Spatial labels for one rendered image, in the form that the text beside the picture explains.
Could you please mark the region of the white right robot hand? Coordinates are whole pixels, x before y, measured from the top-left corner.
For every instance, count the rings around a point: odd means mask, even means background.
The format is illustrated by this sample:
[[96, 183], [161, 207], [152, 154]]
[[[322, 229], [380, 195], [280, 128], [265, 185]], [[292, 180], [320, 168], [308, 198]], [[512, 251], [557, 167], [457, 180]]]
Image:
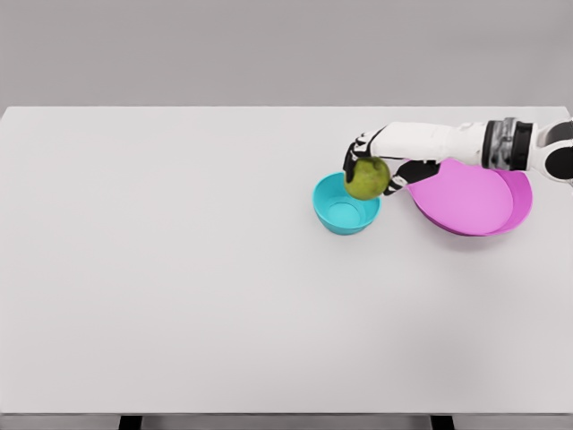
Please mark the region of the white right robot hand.
[[391, 179], [384, 196], [437, 176], [444, 160], [443, 132], [444, 128], [438, 125], [393, 122], [361, 133], [346, 150], [344, 179], [352, 180], [359, 159], [373, 158], [380, 158], [389, 166]]

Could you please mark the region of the green apple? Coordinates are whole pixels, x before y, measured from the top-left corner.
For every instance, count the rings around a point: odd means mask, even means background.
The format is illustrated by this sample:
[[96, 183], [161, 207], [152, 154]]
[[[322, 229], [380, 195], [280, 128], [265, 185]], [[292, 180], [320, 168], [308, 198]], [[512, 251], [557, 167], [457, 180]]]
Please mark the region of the green apple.
[[388, 164], [380, 159], [359, 159], [351, 181], [344, 179], [348, 194], [361, 201], [375, 199], [388, 188], [391, 174]]

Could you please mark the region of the pink plate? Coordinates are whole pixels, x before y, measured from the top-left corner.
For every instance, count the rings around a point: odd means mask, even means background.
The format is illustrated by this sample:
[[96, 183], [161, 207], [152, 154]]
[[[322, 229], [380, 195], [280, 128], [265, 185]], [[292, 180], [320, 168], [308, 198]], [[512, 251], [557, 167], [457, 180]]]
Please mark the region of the pink plate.
[[454, 159], [443, 161], [436, 176], [407, 190], [428, 220], [467, 237], [508, 233], [533, 207], [533, 189], [525, 173], [468, 166]]

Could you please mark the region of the blue bowl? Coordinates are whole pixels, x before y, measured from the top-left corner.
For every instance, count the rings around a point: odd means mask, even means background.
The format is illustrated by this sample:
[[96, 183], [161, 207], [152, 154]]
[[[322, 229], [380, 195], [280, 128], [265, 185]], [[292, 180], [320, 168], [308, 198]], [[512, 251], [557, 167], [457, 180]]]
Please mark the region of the blue bowl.
[[346, 191], [343, 180], [342, 172], [322, 178], [313, 189], [312, 205], [327, 230], [348, 236], [363, 231], [374, 222], [381, 210], [381, 198], [357, 200]]

